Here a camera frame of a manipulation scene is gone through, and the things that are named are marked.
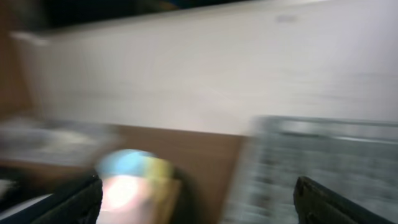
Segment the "light blue plastic cup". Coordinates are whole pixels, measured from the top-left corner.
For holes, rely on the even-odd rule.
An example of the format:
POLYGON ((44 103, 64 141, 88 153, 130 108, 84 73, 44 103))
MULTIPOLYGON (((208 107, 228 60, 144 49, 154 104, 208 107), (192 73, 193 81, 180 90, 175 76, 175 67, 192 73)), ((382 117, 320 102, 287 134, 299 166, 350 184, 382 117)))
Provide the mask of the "light blue plastic cup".
POLYGON ((107 154, 95 165, 95 170, 102 178, 118 175, 143 177, 149 160, 155 158, 150 152, 123 149, 107 154))

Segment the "pink plastic cup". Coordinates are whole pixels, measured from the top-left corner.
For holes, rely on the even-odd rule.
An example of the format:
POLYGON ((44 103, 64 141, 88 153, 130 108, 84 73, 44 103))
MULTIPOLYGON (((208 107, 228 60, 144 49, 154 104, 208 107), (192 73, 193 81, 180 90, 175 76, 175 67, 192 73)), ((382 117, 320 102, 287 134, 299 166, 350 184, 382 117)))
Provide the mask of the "pink plastic cup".
POLYGON ((103 179, 97 224, 150 224, 152 202, 145 177, 118 175, 103 179))

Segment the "yellow plastic bowl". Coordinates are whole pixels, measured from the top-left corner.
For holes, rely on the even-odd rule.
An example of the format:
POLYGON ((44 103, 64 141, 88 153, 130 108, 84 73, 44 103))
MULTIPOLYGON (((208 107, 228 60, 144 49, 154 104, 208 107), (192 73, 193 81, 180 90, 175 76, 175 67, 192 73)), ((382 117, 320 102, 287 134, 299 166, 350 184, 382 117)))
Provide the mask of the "yellow plastic bowl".
POLYGON ((157 157, 145 158, 145 178, 150 185, 152 215, 150 223, 168 224, 180 195, 181 181, 174 178, 173 165, 157 157))

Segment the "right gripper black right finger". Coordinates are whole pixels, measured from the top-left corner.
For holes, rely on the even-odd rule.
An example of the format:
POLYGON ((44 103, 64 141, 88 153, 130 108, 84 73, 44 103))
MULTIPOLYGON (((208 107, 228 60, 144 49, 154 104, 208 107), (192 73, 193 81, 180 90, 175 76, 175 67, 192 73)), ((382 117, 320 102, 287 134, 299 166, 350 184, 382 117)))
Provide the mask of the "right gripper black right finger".
POLYGON ((299 224, 393 224, 305 176, 296 181, 294 206, 299 224))

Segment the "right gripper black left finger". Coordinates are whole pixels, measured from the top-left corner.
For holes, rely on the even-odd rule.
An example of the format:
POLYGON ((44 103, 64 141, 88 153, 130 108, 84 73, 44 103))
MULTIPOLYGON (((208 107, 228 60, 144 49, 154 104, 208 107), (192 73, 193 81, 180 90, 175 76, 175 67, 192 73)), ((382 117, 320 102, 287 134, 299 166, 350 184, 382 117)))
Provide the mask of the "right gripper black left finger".
POLYGON ((15 203, 1 211, 1 224, 95 224, 103 199, 102 180, 84 174, 49 194, 15 203))

